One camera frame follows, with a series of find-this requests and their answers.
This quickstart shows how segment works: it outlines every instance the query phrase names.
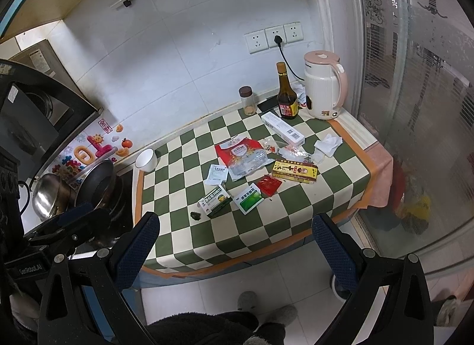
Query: glass bottle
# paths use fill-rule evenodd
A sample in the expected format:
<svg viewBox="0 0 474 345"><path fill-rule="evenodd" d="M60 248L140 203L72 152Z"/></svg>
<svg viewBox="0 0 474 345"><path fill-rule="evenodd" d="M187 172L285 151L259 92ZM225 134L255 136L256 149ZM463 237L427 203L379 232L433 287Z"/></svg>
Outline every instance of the glass bottle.
<svg viewBox="0 0 474 345"><path fill-rule="evenodd" d="M254 93L252 88L245 86L239 89L238 91L240 99L242 100L242 106L244 108L244 114L247 116L252 116L257 113L257 108L254 101Z"/></svg>
<svg viewBox="0 0 474 345"><path fill-rule="evenodd" d="M298 115L298 96L290 86L286 64L284 62L276 63L278 77L280 78L280 91L276 97L278 108L282 119L294 119Z"/></svg>

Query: electric kettle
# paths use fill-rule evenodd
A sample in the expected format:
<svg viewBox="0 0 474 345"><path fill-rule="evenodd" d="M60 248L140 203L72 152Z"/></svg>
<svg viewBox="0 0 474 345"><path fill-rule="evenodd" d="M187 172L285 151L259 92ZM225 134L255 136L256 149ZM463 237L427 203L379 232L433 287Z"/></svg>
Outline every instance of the electric kettle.
<svg viewBox="0 0 474 345"><path fill-rule="evenodd" d="M329 51L304 55L306 106L317 119L334 119L348 96L348 77L339 56Z"/></svg>

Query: shower enclosure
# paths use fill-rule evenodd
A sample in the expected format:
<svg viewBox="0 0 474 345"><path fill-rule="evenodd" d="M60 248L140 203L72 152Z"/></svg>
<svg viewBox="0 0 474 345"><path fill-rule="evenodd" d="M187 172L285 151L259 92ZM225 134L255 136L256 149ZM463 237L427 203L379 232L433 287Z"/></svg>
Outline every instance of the shower enclosure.
<svg viewBox="0 0 474 345"><path fill-rule="evenodd" d="M352 112L394 157L389 205L363 224L382 255L417 253L427 274L473 266L474 28L457 0L359 1Z"/></svg>

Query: green and white checkered tablecloth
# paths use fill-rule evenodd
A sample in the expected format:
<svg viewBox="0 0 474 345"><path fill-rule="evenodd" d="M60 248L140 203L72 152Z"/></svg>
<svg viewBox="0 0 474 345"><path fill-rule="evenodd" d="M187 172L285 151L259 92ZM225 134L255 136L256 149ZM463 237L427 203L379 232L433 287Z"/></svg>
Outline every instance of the green and white checkered tablecloth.
<svg viewBox="0 0 474 345"><path fill-rule="evenodd" d="M201 125L158 148L155 172L145 175L142 215L155 212L160 218L160 235L145 266L162 273L192 272L254 252L291 235L307 230L312 216L326 212L338 215L351 208L363 195L370 172L344 142L332 158L318 166L313 184L283 180L278 193L266 198L256 209L243 215L234 202L209 219L197 202L214 186L203 184L211 164L222 164L214 145L244 134L255 140L272 137L282 141L260 119L261 114L245 116L234 111ZM304 148L314 152L314 143L331 125L311 118L306 110L288 123L306 137ZM271 172L273 164L232 182L226 190L235 197L249 184ZM202 214L200 221L191 211Z"/></svg>

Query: pot handle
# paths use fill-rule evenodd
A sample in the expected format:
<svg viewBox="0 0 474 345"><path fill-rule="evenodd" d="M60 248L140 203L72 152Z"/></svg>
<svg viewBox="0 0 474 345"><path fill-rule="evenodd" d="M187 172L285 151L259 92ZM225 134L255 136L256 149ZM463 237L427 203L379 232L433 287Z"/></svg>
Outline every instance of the pot handle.
<svg viewBox="0 0 474 345"><path fill-rule="evenodd" d="M331 61L330 63L334 72L336 72L337 80L339 81L339 99L337 100L336 104L334 104L333 109L342 107L345 100L348 97L349 92L349 82L348 82L348 75L345 73L344 68L341 64L337 61Z"/></svg>

